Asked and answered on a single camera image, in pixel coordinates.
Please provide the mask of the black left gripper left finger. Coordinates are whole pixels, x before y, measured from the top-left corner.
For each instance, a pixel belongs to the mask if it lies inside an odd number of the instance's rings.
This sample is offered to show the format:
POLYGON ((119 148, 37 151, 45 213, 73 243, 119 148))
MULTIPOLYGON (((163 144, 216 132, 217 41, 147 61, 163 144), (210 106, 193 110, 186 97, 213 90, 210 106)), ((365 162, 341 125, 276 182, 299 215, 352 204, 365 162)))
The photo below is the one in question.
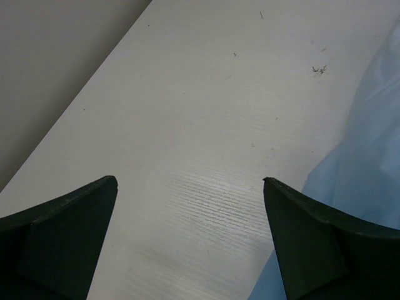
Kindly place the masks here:
POLYGON ((86 299, 117 194, 104 176, 1 218, 1 299, 86 299))

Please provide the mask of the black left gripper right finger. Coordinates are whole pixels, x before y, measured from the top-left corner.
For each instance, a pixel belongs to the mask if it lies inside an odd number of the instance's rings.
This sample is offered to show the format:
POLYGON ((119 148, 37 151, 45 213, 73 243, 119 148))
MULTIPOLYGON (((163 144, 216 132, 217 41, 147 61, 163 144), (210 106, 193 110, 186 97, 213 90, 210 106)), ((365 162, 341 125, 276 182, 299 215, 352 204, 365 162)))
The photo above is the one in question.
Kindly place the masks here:
POLYGON ((273 177, 265 178, 263 193, 287 299, 399 299, 399 230, 273 177))

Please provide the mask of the light blue zip jacket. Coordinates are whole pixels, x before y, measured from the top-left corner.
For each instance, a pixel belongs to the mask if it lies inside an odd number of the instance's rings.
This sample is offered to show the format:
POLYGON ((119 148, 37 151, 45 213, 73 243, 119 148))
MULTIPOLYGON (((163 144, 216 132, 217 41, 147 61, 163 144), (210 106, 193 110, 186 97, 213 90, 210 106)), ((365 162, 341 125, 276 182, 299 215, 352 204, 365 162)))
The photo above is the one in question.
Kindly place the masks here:
MULTIPOLYGON (((308 175, 305 196, 399 230, 399 23, 369 63, 341 143, 308 175)), ((251 299, 287 299, 275 249, 251 299)))

